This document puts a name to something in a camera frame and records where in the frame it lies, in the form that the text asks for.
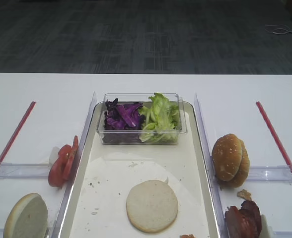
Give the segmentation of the green lettuce leaves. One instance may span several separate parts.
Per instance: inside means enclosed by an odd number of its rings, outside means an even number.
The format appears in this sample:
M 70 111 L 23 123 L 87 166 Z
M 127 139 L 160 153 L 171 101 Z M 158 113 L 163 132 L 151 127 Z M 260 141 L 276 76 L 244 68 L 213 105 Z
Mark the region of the green lettuce leaves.
M 178 134 L 175 132 L 178 126 L 179 108 L 171 103 L 161 93 L 154 93 L 149 99 L 152 105 L 143 106 L 139 113 L 145 116 L 142 124 L 143 133 L 140 135 L 144 143 L 176 143 Z

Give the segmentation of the tomato slices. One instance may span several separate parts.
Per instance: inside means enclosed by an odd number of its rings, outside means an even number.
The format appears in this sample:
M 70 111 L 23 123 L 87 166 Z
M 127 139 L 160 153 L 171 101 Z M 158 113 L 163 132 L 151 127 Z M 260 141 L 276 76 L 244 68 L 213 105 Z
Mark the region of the tomato slices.
M 58 151 L 58 158 L 51 166 L 48 175 L 48 183 L 51 187 L 62 187 L 69 180 L 78 146 L 78 136 L 75 135 L 72 146 L 65 144 Z

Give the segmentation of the dark meat patties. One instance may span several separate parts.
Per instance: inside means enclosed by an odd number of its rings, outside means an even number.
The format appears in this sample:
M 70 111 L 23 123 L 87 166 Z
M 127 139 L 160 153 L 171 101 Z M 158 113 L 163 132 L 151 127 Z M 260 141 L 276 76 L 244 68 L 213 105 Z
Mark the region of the dark meat patties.
M 230 206 L 225 222 L 231 238 L 258 238 L 262 231 L 260 210 L 254 201 L 245 200 L 241 208 Z

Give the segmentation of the clear plastic salad container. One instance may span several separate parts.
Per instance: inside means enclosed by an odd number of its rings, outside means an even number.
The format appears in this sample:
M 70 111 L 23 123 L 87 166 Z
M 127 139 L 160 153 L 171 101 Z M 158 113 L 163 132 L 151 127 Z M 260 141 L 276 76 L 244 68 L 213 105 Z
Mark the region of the clear plastic salad container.
M 107 93 L 96 129 L 103 144 L 177 144 L 187 132 L 176 93 Z

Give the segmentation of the bottom bun on tray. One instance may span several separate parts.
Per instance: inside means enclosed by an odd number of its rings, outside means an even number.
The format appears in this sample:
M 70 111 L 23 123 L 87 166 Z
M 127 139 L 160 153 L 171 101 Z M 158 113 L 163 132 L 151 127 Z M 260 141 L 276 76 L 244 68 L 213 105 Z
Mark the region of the bottom bun on tray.
M 179 204 L 173 189 L 160 180 L 147 180 L 129 191 L 126 211 L 130 223 L 145 233 L 159 233 L 176 219 Z

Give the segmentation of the sesame bun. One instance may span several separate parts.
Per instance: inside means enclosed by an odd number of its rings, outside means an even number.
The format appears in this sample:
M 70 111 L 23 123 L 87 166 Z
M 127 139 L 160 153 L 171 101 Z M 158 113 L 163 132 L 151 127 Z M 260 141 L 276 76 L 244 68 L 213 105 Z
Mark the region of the sesame bun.
M 242 186 L 249 175 L 250 160 L 244 142 L 242 140 L 240 140 L 240 142 L 242 148 L 242 160 L 238 172 L 236 173 L 234 178 L 229 182 L 229 185 L 231 187 Z
M 212 160 L 218 179 L 230 181 L 239 170 L 242 161 L 241 140 L 235 134 L 220 137 L 212 149 Z

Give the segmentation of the white holder block left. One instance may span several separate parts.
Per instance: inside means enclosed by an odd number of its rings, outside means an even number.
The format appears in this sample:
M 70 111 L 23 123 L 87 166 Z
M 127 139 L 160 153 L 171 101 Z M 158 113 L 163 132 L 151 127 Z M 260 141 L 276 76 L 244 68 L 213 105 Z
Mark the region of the white holder block left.
M 50 165 L 53 165 L 54 162 L 58 159 L 59 150 L 60 150 L 59 147 L 53 147 L 52 148 L 52 151 L 51 151 L 51 154 L 50 154 L 49 160 L 48 160 Z

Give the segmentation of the white holder block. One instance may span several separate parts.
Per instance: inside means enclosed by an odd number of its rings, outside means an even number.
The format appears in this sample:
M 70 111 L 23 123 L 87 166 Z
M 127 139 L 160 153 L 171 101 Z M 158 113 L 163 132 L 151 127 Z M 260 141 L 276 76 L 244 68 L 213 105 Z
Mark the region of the white holder block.
M 262 221 L 262 230 L 260 232 L 259 238 L 272 238 L 273 237 L 273 230 L 267 224 L 267 219 L 264 214 L 261 215 Z
M 54 162 L 58 159 L 59 150 L 60 150 L 59 147 L 53 147 L 52 148 L 52 151 L 51 151 L 51 154 L 50 154 L 49 160 L 48 160 L 50 165 L 53 165 Z

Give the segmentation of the left red strip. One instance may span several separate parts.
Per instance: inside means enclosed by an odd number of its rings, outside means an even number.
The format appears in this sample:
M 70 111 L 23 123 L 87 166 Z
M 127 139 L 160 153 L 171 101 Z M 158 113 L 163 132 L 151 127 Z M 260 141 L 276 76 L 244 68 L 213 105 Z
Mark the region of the left red strip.
M 2 153 L 0 154 L 0 165 L 3 162 L 5 156 L 7 155 L 9 149 L 11 148 L 12 144 L 14 143 L 16 137 L 18 136 L 21 128 L 24 126 L 26 120 L 28 119 L 30 113 L 32 112 L 34 106 L 35 106 L 36 102 L 32 101 L 28 107 L 28 109 L 26 110 L 24 116 L 22 117 L 22 119 L 20 120 L 18 126 L 16 127 L 15 131 L 13 132 L 12 136 L 10 137 L 8 143 L 6 144 L 5 148 L 3 149 Z

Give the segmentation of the left long clear divider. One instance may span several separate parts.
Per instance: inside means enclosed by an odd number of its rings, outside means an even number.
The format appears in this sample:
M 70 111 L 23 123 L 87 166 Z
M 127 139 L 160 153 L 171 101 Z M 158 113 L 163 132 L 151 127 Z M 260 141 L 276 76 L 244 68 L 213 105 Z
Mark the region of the left long clear divider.
M 79 166 L 82 160 L 83 150 L 87 141 L 87 137 L 89 134 L 91 121 L 94 116 L 94 110 L 97 103 L 96 94 L 94 93 L 89 105 L 89 110 L 87 113 L 86 121 L 83 127 L 82 135 L 78 138 L 78 150 L 74 157 L 73 165 L 71 168 L 71 174 L 69 180 L 64 183 L 62 187 L 65 187 L 62 201 L 58 210 L 57 218 L 54 221 L 53 226 L 49 229 L 49 238 L 64 238 L 65 232 L 64 229 L 71 230 L 71 226 L 68 225 L 67 215 L 71 210 L 72 206 L 72 195 L 76 190 L 76 178 L 78 177 L 79 173 Z

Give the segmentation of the bun crumb piece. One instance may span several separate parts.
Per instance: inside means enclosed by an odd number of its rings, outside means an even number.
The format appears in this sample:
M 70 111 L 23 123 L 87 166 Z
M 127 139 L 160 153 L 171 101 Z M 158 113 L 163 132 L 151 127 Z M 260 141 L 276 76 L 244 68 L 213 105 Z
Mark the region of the bun crumb piece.
M 251 201 L 251 193 L 247 191 L 246 189 L 242 189 L 241 191 L 237 192 L 237 197 L 242 198 L 244 200 L 249 200 Z

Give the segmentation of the bun half left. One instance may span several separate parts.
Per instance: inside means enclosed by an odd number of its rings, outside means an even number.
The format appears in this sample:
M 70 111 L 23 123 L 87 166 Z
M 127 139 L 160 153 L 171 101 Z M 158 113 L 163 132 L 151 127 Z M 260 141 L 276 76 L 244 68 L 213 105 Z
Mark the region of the bun half left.
M 43 198 L 30 193 L 12 208 L 3 231 L 4 238 L 44 238 L 48 227 L 48 209 Z

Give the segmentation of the right upper clear crossbar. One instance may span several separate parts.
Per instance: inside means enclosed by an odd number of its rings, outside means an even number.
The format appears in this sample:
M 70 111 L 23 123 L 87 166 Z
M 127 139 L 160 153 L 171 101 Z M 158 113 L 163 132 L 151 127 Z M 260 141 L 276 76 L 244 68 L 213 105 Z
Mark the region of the right upper clear crossbar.
M 250 167 L 246 181 L 292 183 L 292 165 Z

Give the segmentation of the clear crossbar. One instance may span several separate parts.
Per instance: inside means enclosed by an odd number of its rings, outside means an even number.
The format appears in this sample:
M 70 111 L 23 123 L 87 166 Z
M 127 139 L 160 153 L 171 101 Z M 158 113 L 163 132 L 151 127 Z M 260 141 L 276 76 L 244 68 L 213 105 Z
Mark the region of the clear crossbar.
M 0 179 L 46 179 L 50 164 L 0 163 Z
M 246 181 L 292 183 L 292 165 L 250 167 Z

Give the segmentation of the white holder block right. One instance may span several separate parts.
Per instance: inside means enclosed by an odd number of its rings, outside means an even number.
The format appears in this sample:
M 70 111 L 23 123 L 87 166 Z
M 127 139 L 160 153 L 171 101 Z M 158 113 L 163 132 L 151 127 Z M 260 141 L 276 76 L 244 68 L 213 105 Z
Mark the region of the white holder block right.
M 273 230 L 267 224 L 267 219 L 264 214 L 261 215 L 262 221 L 262 230 L 260 232 L 259 238 L 272 238 L 273 237 Z

